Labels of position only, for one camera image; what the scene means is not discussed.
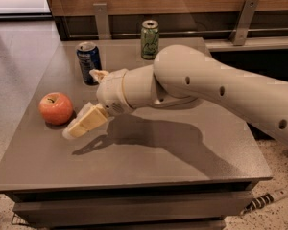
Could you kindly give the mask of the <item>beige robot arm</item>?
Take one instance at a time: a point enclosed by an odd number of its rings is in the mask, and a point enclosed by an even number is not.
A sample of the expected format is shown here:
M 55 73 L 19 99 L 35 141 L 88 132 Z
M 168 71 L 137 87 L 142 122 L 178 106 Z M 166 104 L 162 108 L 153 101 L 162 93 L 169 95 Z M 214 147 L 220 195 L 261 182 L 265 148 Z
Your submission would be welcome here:
M 162 49 L 151 65 L 113 72 L 92 70 L 98 102 L 87 103 L 62 135 L 83 136 L 110 116 L 137 108 L 188 108 L 197 99 L 213 102 L 288 145 L 288 81 L 227 66 L 184 45 Z

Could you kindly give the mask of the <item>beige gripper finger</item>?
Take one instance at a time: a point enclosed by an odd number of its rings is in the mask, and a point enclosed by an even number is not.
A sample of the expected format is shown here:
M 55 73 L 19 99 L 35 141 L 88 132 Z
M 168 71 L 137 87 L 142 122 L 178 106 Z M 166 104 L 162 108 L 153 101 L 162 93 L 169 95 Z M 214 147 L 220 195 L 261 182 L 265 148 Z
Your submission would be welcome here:
M 101 126 L 108 120 L 108 114 L 98 103 L 88 102 L 62 132 L 62 136 L 68 140 L 79 138 L 90 130 Z
M 108 71 L 93 69 L 89 71 L 89 74 L 93 79 L 100 83 L 102 79 L 108 75 Z

